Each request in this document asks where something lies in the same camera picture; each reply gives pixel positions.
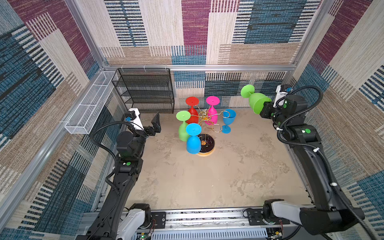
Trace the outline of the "green front wine glass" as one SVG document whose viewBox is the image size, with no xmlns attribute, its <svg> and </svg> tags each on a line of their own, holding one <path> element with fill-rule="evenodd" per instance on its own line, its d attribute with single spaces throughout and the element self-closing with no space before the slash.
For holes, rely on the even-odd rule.
<svg viewBox="0 0 384 240">
<path fill-rule="evenodd" d="M 257 93 L 253 85 L 246 85 L 241 90 L 241 96 L 249 99 L 249 105 L 255 114 L 260 114 L 264 108 L 264 103 L 272 100 L 262 93 Z"/>
</svg>

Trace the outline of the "green wine glass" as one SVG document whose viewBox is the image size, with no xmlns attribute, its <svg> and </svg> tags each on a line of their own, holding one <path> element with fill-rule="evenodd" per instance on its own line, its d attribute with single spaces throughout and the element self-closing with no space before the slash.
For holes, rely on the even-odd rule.
<svg viewBox="0 0 384 240">
<path fill-rule="evenodd" d="M 188 126 L 187 120 L 189 120 L 190 117 L 191 117 L 191 114 L 188 111 L 180 111 L 176 114 L 177 120 L 182 122 L 179 127 L 178 133 L 179 133 L 179 139 L 183 142 L 186 142 L 190 137 L 190 135 L 187 133 L 187 130 L 186 130 Z"/>
<path fill-rule="evenodd" d="M 272 100 L 262 93 L 257 93 L 253 85 L 246 85 L 241 90 L 241 96 L 249 99 L 249 105 L 255 114 L 260 114 L 264 108 L 264 103 Z"/>
</svg>

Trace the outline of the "blue wine glass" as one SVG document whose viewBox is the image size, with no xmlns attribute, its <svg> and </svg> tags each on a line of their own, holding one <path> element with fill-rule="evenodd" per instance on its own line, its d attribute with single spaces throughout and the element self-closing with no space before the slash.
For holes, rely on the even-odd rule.
<svg viewBox="0 0 384 240">
<path fill-rule="evenodd" d="M 229 134 L 231 132 L 230 125 L 235 121 L 236 118 L 236 112 L 231 109 L 227 109 L 223 111 L 223 127 L 222 127 L 222 133 Z"/>
<path fill-rule="evenodd" d="M 199 124 L 192 123 L 186 127 L 186 131 L 190 136 L 187 140 L 187 152 L 190 154 L 198 154 L 201 150 L 199 134 L 202 132 L 202 127 Z"/>
</svg>

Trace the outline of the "blue front wine glass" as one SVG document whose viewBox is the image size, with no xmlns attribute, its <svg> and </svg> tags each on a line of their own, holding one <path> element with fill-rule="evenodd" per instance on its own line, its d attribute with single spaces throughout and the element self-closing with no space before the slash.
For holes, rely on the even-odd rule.
<svg viewBox="0 0 384 240">
<path fill-rule="evenodd" d="M 186 131 L 190 136 L 187 140 L 187 152 L 190 154 L 198 154 L 201 150 L 199 134 L 202 132 L 202 127 L 199 124 L 192 123 L 186 127 Z"/>
</svg>

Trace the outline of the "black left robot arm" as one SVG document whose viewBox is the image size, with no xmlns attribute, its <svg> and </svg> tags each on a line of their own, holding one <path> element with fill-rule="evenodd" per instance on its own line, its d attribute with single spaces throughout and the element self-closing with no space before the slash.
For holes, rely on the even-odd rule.
<svg viewBox="0 0 384 240">
<path fill-rule="evenodd" d="M 105 178 L 111 190 L 98 216 L 85 234 L 76 237 L 78 240 L 130 240 L 138 229 L 148 230 L 143 238 L 151 239 L 156 219 L 152 217 L 149 204 L 133 204 L 126 217 L 121 218 L 129 194 L 142 171 L 146 140 L 161 132 L 159 114 L 154 116 L 151 123 L 151 126 L 142 127 L 138 111 L 130 110 L 123 115 L 121 121 L 105 124 L 90 133 L 91 142 L 113 157 L 114 169 Z M 95 139 L 96 134 L 114 125 L 125 125 L 128 128 L 117 137 L 117 154 Z"/>
</svg>

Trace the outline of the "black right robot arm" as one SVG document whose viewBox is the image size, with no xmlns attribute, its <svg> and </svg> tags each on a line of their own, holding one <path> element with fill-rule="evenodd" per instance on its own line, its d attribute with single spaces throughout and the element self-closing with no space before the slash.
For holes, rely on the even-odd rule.
<svg viewBox="0 0 384 240">
<path fill-rule="evenodd" d="M 263 97 L 253 110 L 262 118 L 271 119 L 277 138 L 288 145 L 302 165 L 312 191 L 313 206 L 290 204 L 282 199 L 266 200 L 263 218 L 267 223 L 286 219 L 303 227 L 311 235 L 343 232 L 356 224 L 366 227 L 361 208 L 355 208 L 344 194 L 328 162 L 321 137 L 315 127 L 305 124 L 305 114 L 322 100 L 309 106 L 304 97 L 288 94 L 283 106 L 276 107 L 271 99 Z"/>
</svg>

